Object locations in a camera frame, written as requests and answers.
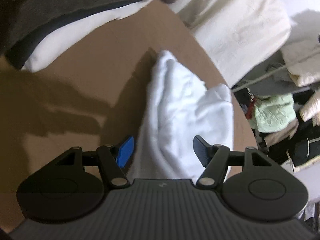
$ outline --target metal pivot screw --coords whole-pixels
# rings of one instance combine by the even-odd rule
[[[214,182],[215,182],[214,179],[208,178],[208,177],[199,179],[199,183],[203,186],[211,186],[214,184]]]
[[[127,184],[127,180],[124,178],[114,178],[111,180],[112,185],[114,186],[124,186]]]

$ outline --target pile of clothes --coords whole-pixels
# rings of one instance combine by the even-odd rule
[[[150,1],[0,0],[0,55],[16,69],[39,71],[95,28]]]
[[[278,164],[289,160],[293,172],[320,161],[319,91],[257,96],[246,88],[235,96],[259,149],[271,159]]]

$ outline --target pillowcase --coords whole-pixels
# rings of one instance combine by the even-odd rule
[[[25,62],[23,69],[37,72],[46,68],[63,52],[105,23],[126,18],[138,12],[152,0],[132,3],[117,9],[100,12],[65,25],[46,36]]]
[[[131,0],[0,0],[0,54],[36,28],[62,15],[121,1]]]

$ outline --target white bedsheet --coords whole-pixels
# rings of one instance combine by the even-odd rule
[[[291,30],[281,0],[177,0],[170,8],[230,87],[276,52]]]
[[[24,69],[46,68],[95,28],[134,14],[149,2],[95,14],[52,32],[36,47]],[[230,87],[276,52],[291,29],[280,0],[177,0],[170,8],[191,29]]]
[[[169,52],[159,53],[133,163],[133,179],[192,179],[204,171],[193,138],[233,149],[233,106],[223,84],[209,90]]]

